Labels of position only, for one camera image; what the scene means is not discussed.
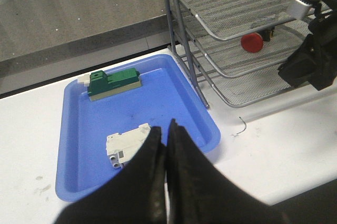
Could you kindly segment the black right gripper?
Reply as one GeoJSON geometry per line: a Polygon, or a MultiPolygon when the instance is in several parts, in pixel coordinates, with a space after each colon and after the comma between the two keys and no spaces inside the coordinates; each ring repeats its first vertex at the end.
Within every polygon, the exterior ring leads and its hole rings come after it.
{"type": "Polygon", "coordinates": [[[318,91],[336,78],[336,0],[315,2],[301,46],[278,68],[278,75],[292,87],[308,82],[318,91]]]}

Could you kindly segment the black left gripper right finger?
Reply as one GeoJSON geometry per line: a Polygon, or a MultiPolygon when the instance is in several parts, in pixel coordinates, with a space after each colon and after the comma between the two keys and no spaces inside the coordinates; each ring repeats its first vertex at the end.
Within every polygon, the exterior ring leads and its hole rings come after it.
{"type": "Polygon", "coordinates": [[[168,130],[166,171],[170,223],[290,223],[285,213],[222,175],[175,120],[168,130]]]}

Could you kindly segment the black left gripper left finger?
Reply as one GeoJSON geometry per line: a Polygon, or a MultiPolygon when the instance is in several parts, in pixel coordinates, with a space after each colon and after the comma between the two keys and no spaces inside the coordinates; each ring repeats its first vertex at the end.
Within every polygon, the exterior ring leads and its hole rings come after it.
{"type": "Polygon", "coordinates": [[[166,148],[161,136],[161,128],[152,127],[122,171],[64,208],[55,223],[166,223],[166,148]]]}

